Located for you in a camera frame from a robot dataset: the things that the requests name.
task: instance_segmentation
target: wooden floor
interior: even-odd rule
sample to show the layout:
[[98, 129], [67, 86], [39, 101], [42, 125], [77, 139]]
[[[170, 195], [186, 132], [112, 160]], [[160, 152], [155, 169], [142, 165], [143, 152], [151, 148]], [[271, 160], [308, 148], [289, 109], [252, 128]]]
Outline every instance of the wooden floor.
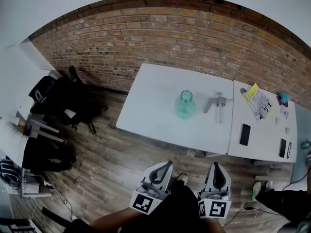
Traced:
[[[186, 155], [187, 149], [152, 140], [116, 128], [126, 96], [94, 91], [97, 99], [109, 109], [93, 120], [96, 135], [85, 124], [73, 131], [69, 126], [57, 124], [62, 136], [76, 150], [77, 162], [69, 171], [48, 173], [53, 185], [64, 194], [73, 206], [77, 217], [91, 222], [98, 217], [129, 206], [133, 189], [144, 170], [155, 163], [172, 160], [173, 176], [187, 173], [188, 186], [196, 194], [204, 187], [208, 169], [217, 161], [227, 170], [232, 180], [232, 205], [227, 221], [240, 209], [253, 206], [266, 210], [263, 205], [250, 200], [255, 175], [268, 172], [288, 173], [288, 165], [253, 166], [249, 159], [222, 156], [206, 158], [201, 152], [196, 157]], [[40, 210], [43, 206], [69, 219], [70, 211], [56, 193], [50, 198], [27, 200], [11, 196], [15, 218], [31, 218], [46, 233], [62, 232], [62, 227], [50, 221]], [[280, 216], [260, 211], [242, 211], [225, 227], [228, 233], [274, 233], [286, 220]]]

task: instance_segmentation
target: cable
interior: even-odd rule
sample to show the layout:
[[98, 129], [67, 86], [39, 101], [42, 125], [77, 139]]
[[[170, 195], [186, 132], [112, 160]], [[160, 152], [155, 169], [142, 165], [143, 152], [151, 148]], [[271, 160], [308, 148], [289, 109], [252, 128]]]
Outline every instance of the cable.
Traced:
[[291, 184], [295, 184], [295, 183], [297, 183], [297, 182], [299, 182], [299, 181], [302, 181], [302, 180], [303, 180], [303, 179], [304, 179], [304, 178], [308, 175], [308, 173], [309, 173], [310, 169], [311, 169], [311, 167], [308, 169], [308, 172], [306, 173], [306, 175], [305, 175], [305, 176], [303, 176], [300, 180], [298, 180], [298, 181], [294, 181], [294, 182], [292, 182], [292, 183], [288, 184], [286, 187], [290, 186]]
[[67, 200], [67, 198], [66, 198], [61, 192], [59, 192], [59, 191], [56, 189], [56, 187], [53, 185], [52, 180], [50, 179], [49, 175], [48, 175], [47, 173], [46, 173], [46, 175], [47, 175], [47, 177], [49, 178], [49, 180], [50, 180], [50, 182], [51, 182], [51, 185], [52, 185], [53, 188], [55, 189], [55, 191], [56, 191], [56, 193], [57, 193], [59, 199], [61, 200], [61, 202], [62, 202], [64, 205], [66, 205], [66, 207], [67, 207], [68, 210], [70, 211], [70, 220], [73, 221], [73, 208], [72, 208], [72, 205], [71, 205], [70, 202]]
[[31, 213], [31, 220], [34, 218], [34, 212], [35, 212], [36, 208], [37, 208], [37, 200], [35, 200], [35, 208], [34, 208], [33, 212]]
[[257, 209], [257, 208], [254, 208], [254, 207], [245, 207], [245, 208], [239, 210], [239, 211], [233, 216], [233, 218], [232, 218], [227, 224], [224, 225], [224, 227], [226, 227], [227, 225], [229, 225], [229, 224], [233, 221], [233, 219], [235, 219], [235, 217], [236, 217], [241, 211], [243, 211], [243, 210], [251, 211], [251, 210], [254, 210], [254, 209], [255, 209], [255, 210], [258, 210], [258, 211], [265, 212], [265, 213], [273, 214], [273, 215], [276, 215], [276, 216], [283, 216], [283, 215], [281, 215], [281, 214], [263, 211], [263, 210], [261, 210], [261, 209]]

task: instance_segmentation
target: person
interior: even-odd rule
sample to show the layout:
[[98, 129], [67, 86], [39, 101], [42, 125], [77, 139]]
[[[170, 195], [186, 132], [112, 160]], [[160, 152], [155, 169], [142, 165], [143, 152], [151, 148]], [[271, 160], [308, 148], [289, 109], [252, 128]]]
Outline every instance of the person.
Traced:
[[216, 219], [200, 219], [198, 201], [187, 184], [186, 174], [172, 184], [171, 194], [150, 215], [132, 208], [101, 217], [90, 224], [99, 233], [198, 232], [225, 233]]
[[18, 117], [0, 117], [0, 150], [15, 164], [36, 171], [60, 172], [76, 161], [73, 150], [60, 144], [54, 148], [48, 141], [26, 136], [27, 122]]
[[257, 182], [253, 188], [252, 200], [258, 201], [269, 209], [285, 216], [290, 222], [299, 223], [311, 214], [311, 151], [307, 154], [307, 191], [271, 189], [271, 182], [267, 189]]

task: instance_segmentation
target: white sneaker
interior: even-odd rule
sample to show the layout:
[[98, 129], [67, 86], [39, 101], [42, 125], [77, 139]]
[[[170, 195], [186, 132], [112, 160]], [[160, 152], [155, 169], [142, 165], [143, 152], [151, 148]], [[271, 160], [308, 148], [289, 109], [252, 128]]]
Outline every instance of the white sneaker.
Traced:
[[177, 181], [183, 181], [183, 182], [184, 182], [184, 185], [186, 185], [187, 182], [188, 182], [188, 175], [185, 174], [185, 173], [182, 173], [182, 174], [178, 177]]
[[256, 182], [256, 184], [253, 186], [252, 201], [257, 202], [256, 196], [258, 195], [260, 190], [261, 190], [261, 183], [260, 182]]
[[266, 192], [269, 192], [270, 190], [272, 190], [272, 188], [273, 188], [273, 182], [268, 181], [266, 185]]

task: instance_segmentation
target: green shoe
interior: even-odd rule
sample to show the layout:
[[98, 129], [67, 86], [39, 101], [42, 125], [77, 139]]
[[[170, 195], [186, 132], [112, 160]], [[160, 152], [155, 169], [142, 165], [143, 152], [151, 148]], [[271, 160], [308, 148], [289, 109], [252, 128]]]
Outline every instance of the green shoe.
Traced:
[[256, 184], [253, 187], [252, 201], [257, 202], [256, 196], [258, 195], [260, 190], [261, 190], [261, 183], [260, 182], [256, 182]]

